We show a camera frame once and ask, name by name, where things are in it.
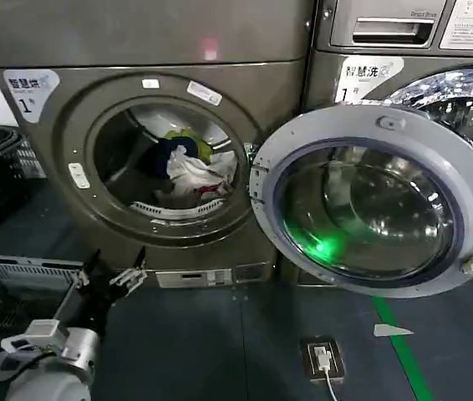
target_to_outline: washing machine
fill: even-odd
[[[271,277],[250,160],[299,111],[313,9],[0,0],[0,87],[103,261],[125,269],[145,247],[161,287]]]
[[[472,278],[473,1],[323,0],[304,108],[252,170],[282,277],[385,297]]]

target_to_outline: washing machine door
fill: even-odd
[[[302,114],[260,148],[249,193],[270,240],[326,282],[421,297],[473,277],[473,143],[426,113]]]

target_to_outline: floor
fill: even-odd
[[[89,252],[44,185],[0,226],[0,254],[83,260]],[[316,335],[338,341],[343,401],[472,400],[473,281],[435,297],[377,301],[280,282],[138,291],[109,314],[93,400],[330,400],[303,371],[299,341]],[[391,318],[414,334],[376,338],[374,324]]]

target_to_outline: gray basket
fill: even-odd
[[[80,298],[82,263],[0,256],[0,342],[23,333],[33,319],[66,319]]]

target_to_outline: floor outlet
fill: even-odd
[[[305,373],[311,381],[321,381],[326,379],[326,374],[318,369],[318,359],[314,349],[316,347],[325,347],[332,355],[331,368],[329,369],[329,377],[332,380],[344,377],[344,363],[338,349],[337,342],[326,336],[304,338],[301,342],[303,366]]]

